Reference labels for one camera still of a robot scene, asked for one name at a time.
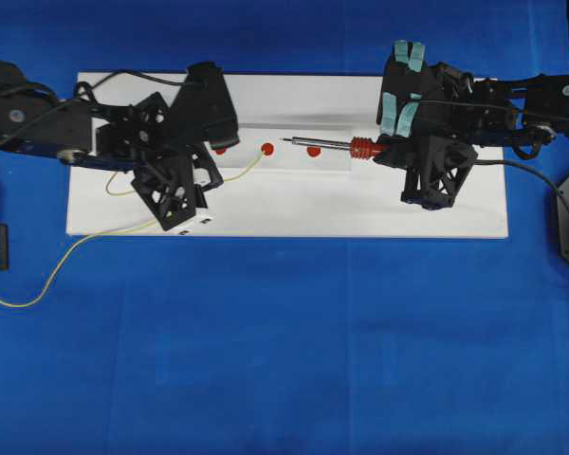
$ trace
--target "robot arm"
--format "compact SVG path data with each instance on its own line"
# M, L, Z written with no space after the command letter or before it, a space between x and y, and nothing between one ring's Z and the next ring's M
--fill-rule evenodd
M59 101L14 64L0 62L0 149L70 166L132 171L133 188L169 230L205 209L204 192L223 183L204 142L213 149L238 143L236 113L213 63L190 66L184 82L160 80L180 86L171 106L157 92L135 106L98 103L93 88L120 73L156 79L118 71L94 86L77 84L71 100ZM92 118L108 121L97 130L95 154Z

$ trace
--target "screwdriver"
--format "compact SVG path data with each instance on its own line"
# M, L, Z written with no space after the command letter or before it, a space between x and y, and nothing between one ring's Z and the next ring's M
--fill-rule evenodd
M307 147L310 156L318 156L321 149L345 150L350 156L358 159L369 159L386 150L383 144L375 144L371 139L365 137L354 137L351 142L342 142L338 140L314 139L311 137L291 137L283 138L286 142L293 145Z

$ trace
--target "wire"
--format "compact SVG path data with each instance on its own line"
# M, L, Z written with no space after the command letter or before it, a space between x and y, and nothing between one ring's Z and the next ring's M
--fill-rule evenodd
M224 178L224 182L233 182L234 180L238 180L239 178L247 175L255 166L257 166L257 164L259 164L259 162L261 161L262 157L264 156L263 153L260 153L248 166L246 169L244 169L241 173L239 173L238 175L235 175L234 177L230 177L230 178ZM123 191L123 192L113 192L110 190L110 185L112 184L112 182L114 181L114 179L116 178L116 176L119 174L119 171L116 171L114 173L112 173L112 175L110 176L110 178L107 179L107 182L105 183L105 192L107 192L110 196L128 196L129 194L134 194L136 191L135 190L130 190L130 191Z
M233 182L234 180L238 180L240 177L244 177L245 175L247 175L255 166L259 164L259 162L262 160L262 156L264 156L264 153L260 152L257 155L257 157L253 161L251 161L251 163L247 166L247 168L244 171L242 171L238 175L235 175L234 177L224 178L224 182Z
M57 276L57 273L59 272L59 270L61 270L62 266L65 264L65 261L67 261L67 259L71 256L72 252L80 245L88 242L89 240L93 240L93 239L97 239L99 237L110 237L110 236L116 236L116 235L124 235L124 234L130 234L132 232L137 232L139 230L142 230L144 228L147 228L151 225L155 225L156 221L152 220L152 221L148 221L146 223L143 223L139 226L135 226L135 227L129 227L129 228L125 228L125 229L112 229L112 230L105 230L103 232L98 232L97 234L91 234L91 235L87 235L86 237L82 237L78 242L76 242L75 244L73 244L64 254L64 256L61 258L61 260L57 263L57 265L55 266L55 268L53 268L53 271L50 273L50 275L48 276L48 279L45 282L44 287L42 288L42 291L40 292L40 294L38 294L37 297L35 297L34 299L26 302L26 303L9 303L3 299L0 298L0 305L2 306L6 306L8 308L27 308L35 303L37 303L38 301L40 301L42 299L42 297L45 296L46 291L48 290L48 288L50 287L50 285L53 283L53 281L55 280L55 277Z
M462 106L462 107L483 107L485 109L499 109L501 111L516 111L517 113L524 114L526 116L546 118L554 121L569 121L569 117L551 116L549 114L541 114L539 112L527 111L525 109L519 109L517 107L512 107L512 106L499 106L497 104L483 104L483 103L447 101L447 100L409 100L409 102L418 102L420 104L446 104L450 106Z
M525 166L524 164L517 163L516 161L510 161L508 159L477 159L474 162L474 164L477 164L479 166L492 166L492 165L501 164L504 166L511 166L513 168L521 169L528 173L532 173L539 179L543 180L546 183L546 185L548 185L554 191L556 196L560 199L561 203L565 207L565 210L567 210L567 212L569 213L569 202L567 201L567 198L563 195L562 191L559 190L559 187L557 187L557 185L552 180L550 180L548 177L546 177L543 173L539 172L538 170L530 166Z
M15 95L16 93L23 92L25 90L37 90L39 92L45 92L47 95L50 96L50 99L53 101L53 104L59 104L59 99L57 98L57 94L53 91L53 89L39 82L26 82L22 83L21 85L16 85L14 87L7 88L0 92L0 97Z
M108 74L107 76L104 76L102 79L100 79L98 82L94 83L93 85L90 86L90 90L95 90L96 88L100 87L101 85L103 85L104 83L108 82L110 79L120 75L120 74L130 74L132 76L136 76L138 78L142 78L142 79L147 79L149 81L154 81L154 82L160 82L160 83L166 83L167 85L176 85L176 86L204 86L203 82L173 82L173 81L167 81L165 79L160 79L160 78L155 78L153 76L148 76L147 74L143 74L139 71L132 71L130 69L119 69L118 71L115 71L113 73ZM82 100L84 96L87 95L87 92L84 91L83 93L81 93L80 95L77 95L73 98L70 98L69 100L66 101L62 101L59 104L57 104L55 107L52 107L51 109L48 109L47 111L44 111L42 114L39 114L38 116L32 118L31 120L27 121L26 123L24 123L22 126L20 126L19 128L17 128L13 133L10 133L9 135L4 135L1 139L0 139L0 147L2 147L3 145L5 145L7 142L10 142L11 140L17 138L18 136L20 136L22 133L24 133L25 131L27 131L29 128L31 128L33 125L35 125L36 123L39 123L41 121L43 121L44 119L48 118L49 116L51 116L52 114L56 113L57 111L61 111L62 109L64 109L65 107L73 104L74 102L78 101L78 100Z
M110 185L112 184L112 182L116 178L116 175L118 174L119 174L118 171L112 173L112 176L107 180L107 183L105 184L105 192L107 192L110 196L127 196L129 194L135 193L136 192L135 190L123 191L123 192L113 192L110 190Z

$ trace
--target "white board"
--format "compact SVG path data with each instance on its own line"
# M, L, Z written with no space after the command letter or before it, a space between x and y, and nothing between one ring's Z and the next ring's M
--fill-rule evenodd
M81 73L96 82L105 73ZM154 74L182 81L181 74ZM265 237L507 237L505 179L501 167L475 167L452 209L427 211L400 202L405 173L346 152L323 150L312 158L280 137L350 140L378 136L376 109L381 78L358 76L226 75L238 114L241 143L213 152L225 177L241 172L261 145L272 156L243 178L206 193L214 219L189 235ZM159 91L171 103L177 87L121 75L97 91L100 102L136 104ZM94 120L94 127L101 125ZM477 149L481 158L502 158L502 149ZM125 228L152 214L136 194L109 196L111 173L72 168L67 233ZM130 190L132 174L115 179L112 191ZM174 234L150 227L142 232Z

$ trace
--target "black cable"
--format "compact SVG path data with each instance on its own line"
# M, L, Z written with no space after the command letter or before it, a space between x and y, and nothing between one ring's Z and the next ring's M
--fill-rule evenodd
M93 90L95 90L96 88L98 88L99 86L103 85L104 83L108 82L110 79L120 75L120 74L130 74L132 76L136 76L138 78L142 78L142 79L147 79L148 81L154 81L154 82L160 82L160 83L166 83L167 85L176 85L179 87L183 87L183 86L200 86L200 87L204 87L204 83L203 82L173 82L173 81L167 81L164 79L160 79L160 78L155 78L153 76L148 76L147 74L143 74L139 71L133 71L130 69L119 69L118 71L114 71L113 73L108 74L107 76L103 77L102 79L100 79L98 82L94 83L93 85L90 86L90 90L91 92ZM8 143L9 141L17 138L18 136L20 136L22 133L24 133L25 131L27 131L29 128L31 128L33 125L35 125L36 123L39 123L41 121L43 121L45 118L48 118L50 115L54 114L57 111L60 111L62 109L64 109L65 107L73 104L74 102L81 100L84 96L86 95L86 91L84 93L81 93L78 96L75 96L73 98L70 98L69 100L66 101L61 101L59 102L55 107L52 107L50 109L48 109L47 111L43 112L42 114L39 114L38 116L34 117L33 119L27 121L26 123L24 123L22 126L20 126L19 128L17 128L13 133L10 133L9 135L4 135L1 139L0 139L0 147L2 147L3 145L5 145L6 143Z
M499 109L501 111L515 111L519 114L524 114L531 117L545 118L553 121L569 121L569 117L562 116L551 116L549 114L541 114L539 112L527 111L525 109L519 109L518 107L511 106L499 106L497 104L484 104L480 102L462 102L462 101L447 101L447 100L409 100L409 102L418 102L420 104L446 104L450 106L461 106L461 107L482 107L485 109Z
M59 99L57 98L57 94L53 91L53 89L39 82L26 82L22 83L21 85L16 85L14 87L1 90L0 97L15 95L16 93L23 92L25 90L37 90L39 92L44 92L50 96L53 104L59 104Z
M492 166L496 164L501 164L504 166L511 166L513 168L521 169L528 173L532 173L539 179L543 180L546 183L546 185L548 185L554 191L556 196L560 199L561 203L565 207L565 210L567 210L567 212L569 213L569 202L567 202L567 198L562 194L561 191L559 191L559 187L557 187L557 185L555 185L555 183L552 180L550 180L540 171L530 166L525 166L524 164L517 163L516 161L510 161L508 159L477 159L474 162L474 164L478 166Z
M99 104L99 102L97 101L97 98L95 98L95 94L93 93L93 88L91 87L91 84L86 82L86 81L82 81L82 82L78 82L75 86L74 86L74 97L78 97L78 96L84 96L86 95L88 97L88 100L91 101L93 104Z

